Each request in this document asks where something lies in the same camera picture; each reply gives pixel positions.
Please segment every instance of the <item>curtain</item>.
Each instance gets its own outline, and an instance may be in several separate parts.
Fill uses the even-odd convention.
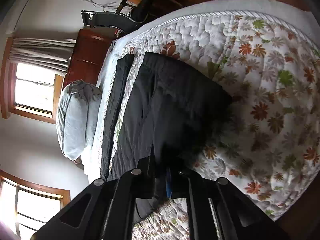
[[[76,41],[14,38],[8,59],[16,63],[48,68],[64,76]]]

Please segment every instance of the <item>window frame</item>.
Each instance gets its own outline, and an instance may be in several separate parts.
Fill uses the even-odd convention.
[[[17,211],[17,201],[18,201],[17,193],[18,193],[19,190],[26,191],[26,192],[34,194],[34,195],[40,195],[42,197],[57,199],[55,197],[47,196],[45,194],[41,195],[39,193],[29,191],[29,190],[24,189],[24,188],[22,188],[20,186],[28,187],[28,188],[31,188],[31,189],[34,189],[34,190],[38,190],[38,191],[41,191],[41,192],[44,192],[44,193],[50,193],[50,194],[55,194],[55,195],[62,196],[62,198],[59,198],[59,200],[60,200],[60,210],[62,208],[64,208],[70,202],[70,190],[47,187],[47,186],[43,186],[43,185],[40,185],[40,184],[32,183],[32,182],[26,181],[24,179],[20,179],[18,177],[15,177],[15,176],[13,176],[13,175],[11,175],[11,174],[3,171],[3,170],[0,170],[0,195],[1,195],[1,190],[2,190],[3,183],[9,183],[11,185],[11,183],[6,181],[6,179],[11,180],[11,181],[13,181],[13,182],[15,182],[17,184],[17,185],[14,185],[16,187],[16,199],[15,199],[16,219],[18,219],[18,214],[20,214],[20,215],[25,216],[25,217],[27,217],[29,219],[32,219],[32,220],[35,220],[35,221],[39,221],[39,220],[36,220],[36,219],[34,219],[32,217],[28,217],[26,215],[18,213],[18,211]],[[18,220],[16,220],[16,230],[17,230],[17,233],[20,234]]]
[[[1,77],[0,77],[0,105],[2,118],[8,119],[10,113],[28,117],[31,119],[56,123],[56,114],[58,108],[58,102],[61,94],[62,84],[64,77],[55,75],[53,84],[53,109],[52,114],[46,113],[45,111],[35,110],[31,107],[20,106],[15,104],[15,84],[16,84],[16,72],[18,64],[9,62],[7,60],[10,48],[13,42],[13,37],[7,39],[7,44],[4,50]]]

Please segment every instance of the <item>floral bedspread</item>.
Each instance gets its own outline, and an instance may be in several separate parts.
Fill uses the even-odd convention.
[[[241,15],[192,16],[138,35],[121,54],[134,53],[135,60],[112,157],[146,51],[188,63],[233,97],[230,119],[220,137],[212,136],[187,163],[205,178],[228,178],[276,220],[320,169],[318,49],[283,25]],[[179,219],[186,212],[181,201],[172,200],[137,224],[133,238],[187,239],[187,222]]]

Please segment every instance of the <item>pillow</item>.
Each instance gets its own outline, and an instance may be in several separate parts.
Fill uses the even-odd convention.
[[[92,146],[102,93],[82,80],[67,85],[57,110],[57,134],[65,157],[76,160],[84,148]]]

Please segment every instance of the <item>chair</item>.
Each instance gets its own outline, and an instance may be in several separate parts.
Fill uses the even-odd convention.
[[[84,26],[94,27],[114,27],[119,29],[122,34],[129,34],[142,25],[157,18],[156,15],[149,12],[153,0],[142,0],[137,7],[128,4],[128,0],[122,0],[116,12],[94,12],[94,11],[81,11],[82,20]],[[183,7],[182,4],[175,0],[168,0],[179,7]],[[129,6],[132,9],[131,14],[125,15],[121,11],[125,6]]]

